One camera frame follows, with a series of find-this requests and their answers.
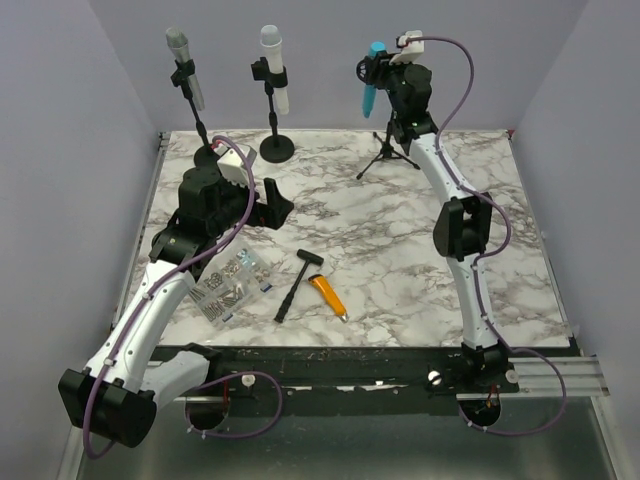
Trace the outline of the black tripod shock-mount stand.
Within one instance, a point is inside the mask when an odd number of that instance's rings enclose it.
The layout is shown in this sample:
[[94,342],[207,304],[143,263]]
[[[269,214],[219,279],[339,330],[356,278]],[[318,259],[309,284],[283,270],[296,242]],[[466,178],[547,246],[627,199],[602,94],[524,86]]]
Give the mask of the black tripod shock-mount stand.
[[[362,60],[358,63],[356,67],[357,77],[362,81]],[[387,122],[387,127],[385,131],[385,137],[382,138],[377,132],[373,132],[373,137],[381,144],[381,148],[378,154],[369,162],[369,164],[356,175],[357,180],[361,180],[364,174],[377,162],[385,161],[385,160],[403,160],[411,165],[414,169],[419,170],[420,167],[418,164],[410,160],[404,154],[398,152],[391,145],[391,121]]]

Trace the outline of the blue microphone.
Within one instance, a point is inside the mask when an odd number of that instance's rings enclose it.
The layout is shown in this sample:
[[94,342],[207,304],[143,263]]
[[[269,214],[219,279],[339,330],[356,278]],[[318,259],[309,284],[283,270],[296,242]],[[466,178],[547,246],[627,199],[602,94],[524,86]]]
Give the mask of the blue microphone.
[[[375,55],[386,49],[385,44],[380,41],[372,42],[369,47],[368,56],[374,58]],[[372,85],[366,84],[364,87],[363,100],[362,100],[362,113],[365,118],[369,118],[374,108],[376,97],[376,88]]]

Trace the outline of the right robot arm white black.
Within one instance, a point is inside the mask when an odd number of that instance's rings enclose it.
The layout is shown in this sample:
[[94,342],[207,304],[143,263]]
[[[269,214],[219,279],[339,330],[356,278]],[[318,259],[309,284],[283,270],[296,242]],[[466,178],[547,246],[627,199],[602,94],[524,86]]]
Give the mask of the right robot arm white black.
[[508,350],[494,332],[494,316],[485,278],[484,259],[494,256],[487,245],[492,213],[491,195],[477,191],[464,178],[441,144],[443,128],[428,111],[432,72],[415,60],[424,44],[404,36],[397,53],[374,42],[357,64],[356,75],[368,90],[384,91],[391,104],[388,130],[405,155],[416,163],[441,203],[433,228],[438,254],[454,278],[463,320],[460,379],[480,392],[508,368]]

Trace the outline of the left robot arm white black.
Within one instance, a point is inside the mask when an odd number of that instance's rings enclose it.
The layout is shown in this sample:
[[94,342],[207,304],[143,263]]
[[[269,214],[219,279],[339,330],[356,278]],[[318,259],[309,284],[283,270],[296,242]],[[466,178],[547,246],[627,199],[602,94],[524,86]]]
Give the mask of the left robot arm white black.
[[220,353],[189,344],[156,369],[148,363],[168,321],[195,287],[210,259],[245,227],[277,230],[293,210],[272,178],[261,202],[252,182],[235,185],[215,167],[194,167],[183,176],[178,207],[152,240],[150,261],[131,303],[108,339],[80,371],[66,370],[58,384],[83,447],[100,458],[93,435],[129,448],[138,446],[156,415],[182,394],[214,393],[236,379],[225,375]]

